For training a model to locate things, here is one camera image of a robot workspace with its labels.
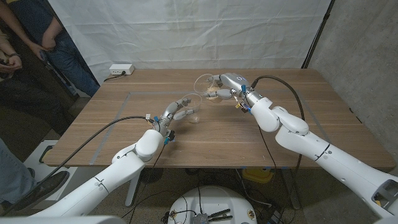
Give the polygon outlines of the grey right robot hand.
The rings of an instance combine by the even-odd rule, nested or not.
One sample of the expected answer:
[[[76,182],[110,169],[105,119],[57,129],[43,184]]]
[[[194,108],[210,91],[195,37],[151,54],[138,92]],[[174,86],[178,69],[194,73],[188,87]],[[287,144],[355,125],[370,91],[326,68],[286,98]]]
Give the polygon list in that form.
[[[219,97],[227,100],[236,96],[242,98],[249,107],[254,106],[262,98],[256,90],[250,87],[249,82],[244,77],[236,73],[211,75],[206,80],[220,88],[225,86],[226,89],[207,90],[203,94],[205,97]]]

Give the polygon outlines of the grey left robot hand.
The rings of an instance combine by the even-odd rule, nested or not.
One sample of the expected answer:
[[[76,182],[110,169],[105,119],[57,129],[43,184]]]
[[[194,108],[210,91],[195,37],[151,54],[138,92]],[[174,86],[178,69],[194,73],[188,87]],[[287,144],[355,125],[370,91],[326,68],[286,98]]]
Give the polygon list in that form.
[[[167,128],[172,120],[181,120],[189,114],[193,114],[193,109],[187,109],[186,111],[178,112],[184,106],[192,101],[191,98],[182,98],[168,105],[165,111],[160,116],[159,120],[156,121],[155,130],[158,131],[163,137],[166,137]]]

